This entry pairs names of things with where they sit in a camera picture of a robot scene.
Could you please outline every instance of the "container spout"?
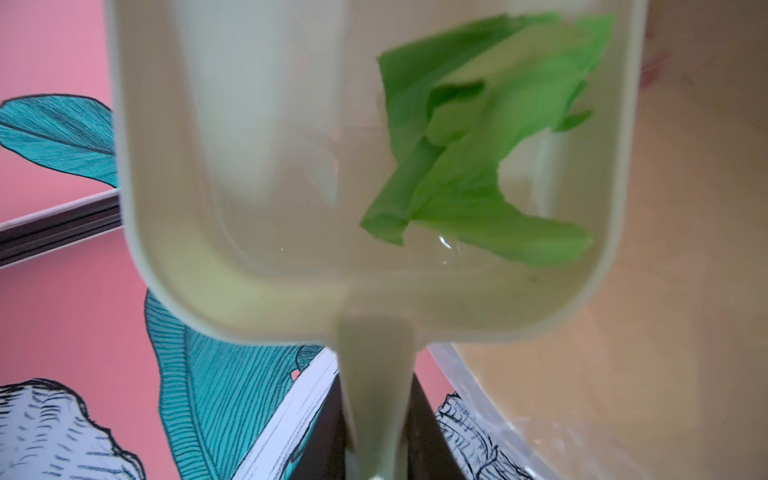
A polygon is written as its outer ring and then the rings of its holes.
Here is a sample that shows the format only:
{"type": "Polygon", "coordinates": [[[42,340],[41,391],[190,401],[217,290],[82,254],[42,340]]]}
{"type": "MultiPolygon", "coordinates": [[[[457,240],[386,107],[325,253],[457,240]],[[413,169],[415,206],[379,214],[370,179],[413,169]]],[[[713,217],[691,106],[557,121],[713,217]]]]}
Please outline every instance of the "container spout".
{"type": "Polygon", "coordinates": [[[347,480],[406,480],[402,431],[416,358],[413,326],[391,317],[344,319],[336,351],[354,457],[347,480]]]}

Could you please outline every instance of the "dark stand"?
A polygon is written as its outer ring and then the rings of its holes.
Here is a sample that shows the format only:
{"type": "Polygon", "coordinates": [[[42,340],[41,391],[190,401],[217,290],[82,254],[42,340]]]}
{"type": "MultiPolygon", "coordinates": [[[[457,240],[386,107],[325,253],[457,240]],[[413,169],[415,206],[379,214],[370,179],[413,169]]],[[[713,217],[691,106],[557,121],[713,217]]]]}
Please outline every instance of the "dark stand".
{"type": "MultiPolygon", "coordinates": [[[[408,439],[409,480],[465,480],[416,376],[411,385],[403,435],[408,439]]],[[[345,480],[346,443],[341,384],[337,376],[290,480],[345,480]]]]}

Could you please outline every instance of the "pink background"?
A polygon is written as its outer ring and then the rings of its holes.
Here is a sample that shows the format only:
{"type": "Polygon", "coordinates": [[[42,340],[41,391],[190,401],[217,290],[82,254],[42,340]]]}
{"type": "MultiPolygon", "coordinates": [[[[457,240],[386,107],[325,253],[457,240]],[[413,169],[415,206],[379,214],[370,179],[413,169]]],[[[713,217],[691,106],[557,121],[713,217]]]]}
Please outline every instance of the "pink background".
{"type": "MultiPolygon", "coordinates": [[[[1,269],[0,385],[35,377],[65,384],[139,456],[148,478],[170,480],[178,473],[157,413],[146,292],[122,230],[1,269]]],[[[426,351],[416,373],[437,409],[453,387],[426,351]]]]}
{"type": "MultiPolygon", "coordinates": [[[[87,95],[111,106],[101,0],[0,0],[0,101],[87,95]]],[[[0,223],[111,187],[0,148],[0,223]]]]}
{"type": "MultiPolygon", "coordinates": [[[[0,101],[64,93],[111,105],[102,15],[99,0],[0,0],[0,101]]],[[[0,223],[109,188],[0,148],[0,223]]],[[[65,384],[148,478],[172,479],[145,294],[121,230],[0,270],[0,385],[65,384]]],[[[426,352],[416,370],[437,408],[453,388],[426,352]]]]}

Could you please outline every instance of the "plastic container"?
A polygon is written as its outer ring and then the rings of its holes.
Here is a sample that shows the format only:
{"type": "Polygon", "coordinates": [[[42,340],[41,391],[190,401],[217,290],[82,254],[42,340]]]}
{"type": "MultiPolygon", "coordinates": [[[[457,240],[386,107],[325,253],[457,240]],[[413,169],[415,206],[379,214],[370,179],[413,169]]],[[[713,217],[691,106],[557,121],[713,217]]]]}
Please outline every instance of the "plastic container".
{"type": "Polygon", "coordinates": [[[142,276],[190,326],[239,343],[339,354],[367,478],[395,478],[415,351],[511,342],[567,318],[621,228],[644,0],[110,2],[121,206],[142,276]],[[410,227],[357,227],[393,171],[376,57],[502,12],[613,13],[580,103],[596,115],[529,139],[500,185],[528,212],[587,228],[577,263],[533,270],[410,227]]]}

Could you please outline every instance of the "lettuce leaf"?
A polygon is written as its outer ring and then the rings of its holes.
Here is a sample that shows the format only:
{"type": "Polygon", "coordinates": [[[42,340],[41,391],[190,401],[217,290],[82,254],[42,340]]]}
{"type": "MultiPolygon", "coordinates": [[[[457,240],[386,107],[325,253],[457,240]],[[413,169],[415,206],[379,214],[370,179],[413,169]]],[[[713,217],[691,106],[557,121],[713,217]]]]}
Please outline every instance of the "lettuce leaf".
{"type": "Polygon", "coordinates": [[[556,14],[473,22],[379,59],[392,152],[399,166],[361,226],[402,245],[411,220],[530,265],[577,260],[586,230],[530,217],[498,188],[498,165],[570,114],[610,40],[612,17],[563,24],[556,14]]]}

